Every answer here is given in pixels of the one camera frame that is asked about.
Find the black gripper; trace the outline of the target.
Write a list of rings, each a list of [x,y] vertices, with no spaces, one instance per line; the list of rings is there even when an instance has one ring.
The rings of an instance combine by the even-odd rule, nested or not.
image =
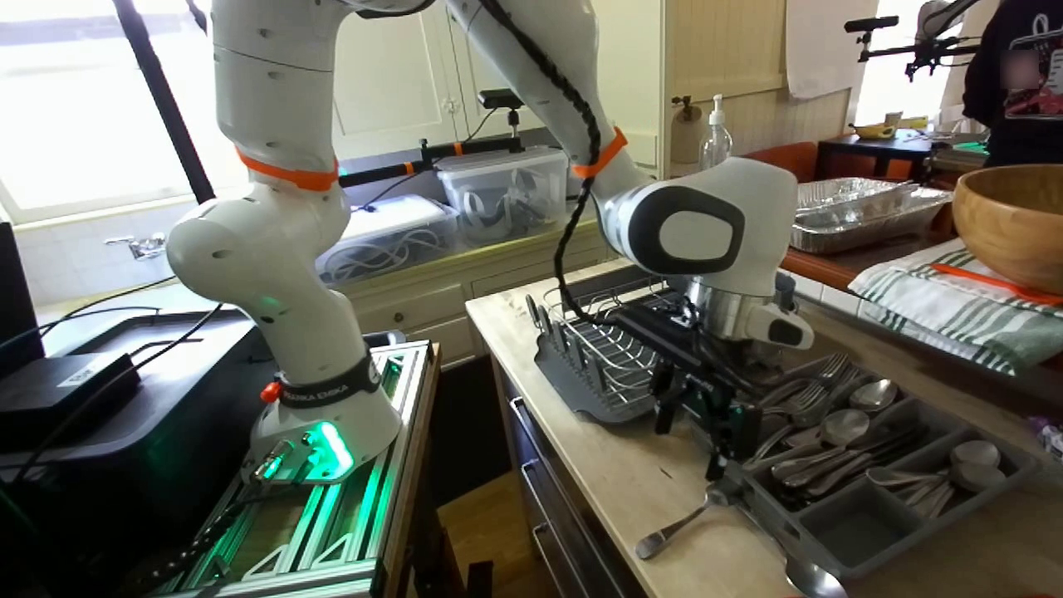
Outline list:
[[[623,309],[619,325],[656,356],[651,366],[654,436],[668,436],[686,417],[710,445],[710,482],[757,450],[755,381],[735,370],[722,341],[648,309]]]

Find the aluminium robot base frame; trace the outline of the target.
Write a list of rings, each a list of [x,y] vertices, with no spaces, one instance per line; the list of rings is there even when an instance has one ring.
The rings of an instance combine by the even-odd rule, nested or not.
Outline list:
[[[158,598],[405,596],[438,345],[393,341],[372,359],[403,420],[396,443],[340,482],[276,485],[243,470]]]

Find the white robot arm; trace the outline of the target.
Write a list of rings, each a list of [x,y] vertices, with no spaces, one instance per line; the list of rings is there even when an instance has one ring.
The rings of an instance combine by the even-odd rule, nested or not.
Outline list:
[[[351,15],[410,18],[428,4],[447,6],[560,142],[615,252],[703,283],[701,324],[715,339],[813,341],[776,299],[797,181],[739,158],[648,181],[602,108],[589,0],[217,0],[217,119],[250,170],[250,191],[184,217],[166,261],[187,289],[239,305],[273,349],[278,377],[250,436],[261,482],[343,482],[403,431],[354,309],[320,280],[320,257],[349,227],[333,149],[340,25]]]

